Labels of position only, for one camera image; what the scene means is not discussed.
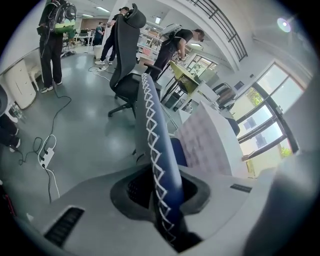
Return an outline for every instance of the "white zigzag stitching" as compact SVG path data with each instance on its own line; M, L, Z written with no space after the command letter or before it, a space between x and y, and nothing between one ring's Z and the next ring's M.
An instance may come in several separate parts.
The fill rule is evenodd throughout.
M147 118L146 121L146 130L148 131L147 141L150 148L150 156L151 156L151 162L152 162L152 172L153 172L153 178L155 182L155 193L158 197L158 207L159 212L162 218L162 226L165 230L165 232L170 236L166 235L166 239L169 243L172 243L176 237L170 233L170 230L175 226L173 223L171 223L167 216L171 210L171 208L165 203L164 198L167 195L168 191L165 190L163 186L160 185L160 180L162 176L165 174L165 171L157 164L158 159L161 155L161 153L155 149L155 144L159 139L159 136L154 132L154 129L157 127L157 122L153 119L153 116L155 115L155 110L152 108L155 104L152 101L152 94L150 93L151 89L149 88L149 83L147 79L147 74L142 74L142 89L144 92L144 101L145 101L145 108L146 113L145 116Z

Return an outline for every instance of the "chair headrest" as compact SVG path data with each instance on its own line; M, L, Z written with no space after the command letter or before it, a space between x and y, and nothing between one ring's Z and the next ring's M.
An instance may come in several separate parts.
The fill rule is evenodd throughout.
M141 29L146 25L147 19L144 14L138 10L135 3L132 4L133 9L131 9L124 17L124 20L130 26Z

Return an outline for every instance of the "chair armrest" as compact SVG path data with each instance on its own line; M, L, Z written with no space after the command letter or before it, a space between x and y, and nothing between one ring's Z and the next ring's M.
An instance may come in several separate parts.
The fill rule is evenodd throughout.
M162 71L162 70L161 70L159 67L157 67L157 66L154 66L154 65L151 65L151 64L148 64L148 63L144 63L144 65L145 65L146 67L150 68L150 69L157 70L157 71L159 71L159 72Z

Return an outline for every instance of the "black vent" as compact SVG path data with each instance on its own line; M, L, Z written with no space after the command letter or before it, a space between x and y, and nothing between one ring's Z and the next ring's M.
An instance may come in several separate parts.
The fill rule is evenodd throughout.
M84 212L83 209L69 208L44 237L61 247Z
M149 208L151 192L153 191L152 171L146 171L129 182L126 192L129 198L138 205Z
M247 192L247 193L250 193L250 191L252 190L252 187L243 186L243 185L239 185L239 184L233 184L230 188L232 188L234 190L240 190L243 192Z

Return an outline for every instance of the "window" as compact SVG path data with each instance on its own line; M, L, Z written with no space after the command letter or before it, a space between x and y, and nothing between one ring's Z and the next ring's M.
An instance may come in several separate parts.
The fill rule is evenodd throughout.
M240 128L237 138L249 177L273 168L298 150L282 114L302 95L297 81L277 64L239 97L231 113Z
M199 55L196 55L193 60L190 62L186 70L188 70L191 74L197 75L198 77L201 76L201 74L206 69L213 70L216 67L217 64L212 62L211 60L205 59L204 57L201 57Z

